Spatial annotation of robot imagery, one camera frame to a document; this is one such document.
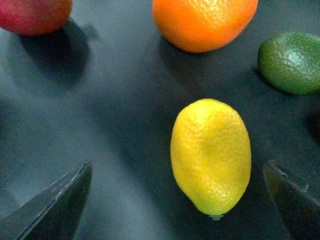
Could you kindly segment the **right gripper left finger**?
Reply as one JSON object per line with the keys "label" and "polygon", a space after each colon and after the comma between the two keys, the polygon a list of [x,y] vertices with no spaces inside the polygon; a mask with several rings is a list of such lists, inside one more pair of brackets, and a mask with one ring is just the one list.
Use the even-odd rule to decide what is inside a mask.
{"label": "right gripper left finger", "polygon": [[85,161],[0,221],[2,240],[72,240],[91,188]]}

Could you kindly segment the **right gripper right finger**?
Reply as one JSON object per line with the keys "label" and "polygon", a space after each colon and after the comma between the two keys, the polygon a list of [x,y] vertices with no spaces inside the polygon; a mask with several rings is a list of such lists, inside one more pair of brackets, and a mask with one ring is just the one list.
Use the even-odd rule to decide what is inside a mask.
{"label": "right gripper right finger", "polygon": [[314,187],[273,160],[264,164],[263,178],[291,239],[318,240],[320,200],[309,191]]}

